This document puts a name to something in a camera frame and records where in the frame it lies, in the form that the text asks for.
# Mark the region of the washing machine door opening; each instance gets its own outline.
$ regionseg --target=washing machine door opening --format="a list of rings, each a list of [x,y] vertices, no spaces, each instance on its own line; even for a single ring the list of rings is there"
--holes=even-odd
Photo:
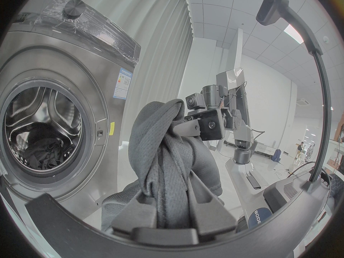
[[[83,137],[81,114],[62,93],[31,87],[7,107],[3,131],[18,166],[36,177],[54,176],[70,166]]]

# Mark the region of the qr code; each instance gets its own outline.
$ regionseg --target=qr code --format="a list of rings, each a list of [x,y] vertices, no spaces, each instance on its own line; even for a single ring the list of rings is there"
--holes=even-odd
[[[129,78],[125,78],[124,79],[124,85],[129,86],[129,83],[130,83],[130,79]]]

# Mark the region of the air conditioning vent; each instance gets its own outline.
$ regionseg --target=air conditioning vent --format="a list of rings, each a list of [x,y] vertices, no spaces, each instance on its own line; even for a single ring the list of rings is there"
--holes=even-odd
[[[284,192],[284,194],[286,194],[286,196],[289,199],[291,199],[292,197],[294,197],[298,193],[293,186],[293,182],[285,184],[283,186],[283,192]]]
[[[296,104],[298,106],[310,106],[309,102],[307,100],[303,99],[303,98],[298,98],[296,100]]]

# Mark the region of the blue backpack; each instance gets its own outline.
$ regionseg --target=blue backpack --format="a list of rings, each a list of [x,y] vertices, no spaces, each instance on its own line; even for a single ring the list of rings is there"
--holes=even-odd
[[[271,157],[271,160],[279,162],[280,161],[280,156],[281,156],[281,150],[277,149],[275,151],[275,153],[273,154],[273,156]]]

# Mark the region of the washing machine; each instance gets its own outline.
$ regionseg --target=washing machine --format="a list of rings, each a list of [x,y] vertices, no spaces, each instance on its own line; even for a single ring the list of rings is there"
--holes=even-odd
[[[117,191],[140,49],[81,0],[29,0],[15,17],[0,47],[0,182],[18,215],[48,193],[85,219]]]

